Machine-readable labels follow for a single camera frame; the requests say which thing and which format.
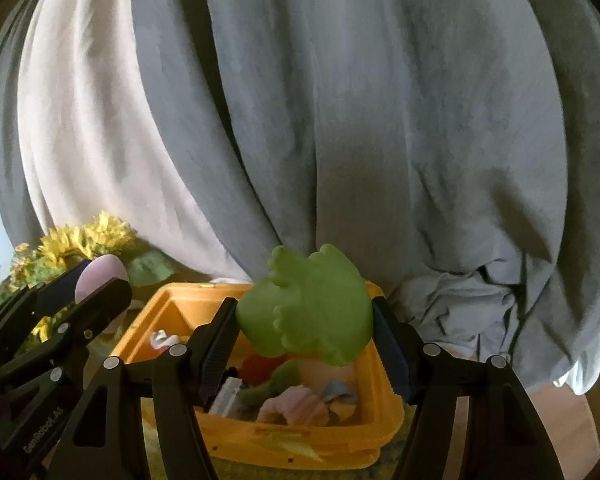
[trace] orange bin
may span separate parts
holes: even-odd
[[[382,294],[377,286],[367,286],[371,297]],[[211,283],[166,285],[147,303],[112,355],[125,363],[153,359],[159,352],[149,343],[152,333],[164,330],[186,340],[197,326],[211,322],[224,298],[240,299],[250,287]],[[240,333],[228,365],[240,368],[242,361],[253,353],[249,341]],[[380,448],[401,427],[404,409],[402,399],[391,390],[373,342],[357,358],[354,370],[360,401],[356,415],[346,425],[318,428],[258,424],[207,415],[196,408],[206,448],[218,458],[278,468],[343,470],[372,465],[380,456]],[[147,423],[155,425],[151,413],[143,412],[143,416]],[[265,446],[265,439],[272,432],[291,433],[293,438],[301,436],[322,461]]]

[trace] silver screw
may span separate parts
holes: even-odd
[[[507,366],[507,360],[501,355],[494,355],[491,358],[491,364],[496,368],[504,368],[505,366]]]
[[[185,345],[183,345],[182,343],[177,343],[175,345],[173,345],[171,348],[169,348],[169,354],[171,354],[174,357],[180,357],[181,355],[184,355],[187,353],[187,347]]]
[[[51,370],[51,375],[49,376],[49,378],[57,383],[60,378],[62,377],[62,368],[54,368],[53,370]]]
[[[115,355],[112,355],[111,357],[107,357],[106,359],[104,359],[104,362],[102,365],[107,370],[113,370],[113,368],[115,368],[119,364],[120,364],[120,358],[116,357]]]
[[[440,347],[434,343],[427,343],[422,347],[422,351],[430,355],[431,357],[435,357],[436,355],[440,355]]]

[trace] pink object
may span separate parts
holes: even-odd
[[[126,275],[126,269],[124,264],[120,261],[120,258],[113,254],[104,254],[93,260],[87,265],[78,282],[75,284],[75,303],[80,303],[84,298],[90,295],[93,291],[97,290],[111,278],[119,278],[120,280],[129,281],[129,277]],[[106,329],[104,333],[113,333],[125,319],[126,311],[120,314],[114,319]]]
[[[283,416],[293,426],[326,426],[329,409],[309,388],[292,386],[280,396],[266,400],[258,412],[257,422],[275,423]]]

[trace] black object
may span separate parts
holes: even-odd
[[[87,264],[0,305],[0,480],[44,477],[41,463],[83,393],[86,346],[131,302],[128,282],[110,280],[65,312],[51,338],[17,355],[43,316],[73,303]]]
[[[58,445],[48,480],[149,480],[140,397],[153,397],[158,438],[169,480],[216,480],[192,404],[204,406],[220,387],[238,335],[234,298],[186,345],[125,365],[108,358],[76,406]],[[442,478],[456,399],[471,398],[462,479],[559,480],[560,469],[542,422],[507,362],[449,355],[424,344],[375,298],[374,338],[395,391],[417,404],[394,480]]]

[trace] red object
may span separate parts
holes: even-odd
[[[287,354],[280,357],[262,357],[253,354],[242,362],[238,377],[249,386],[258,386],[271,378],[273,370],[289,359]]]

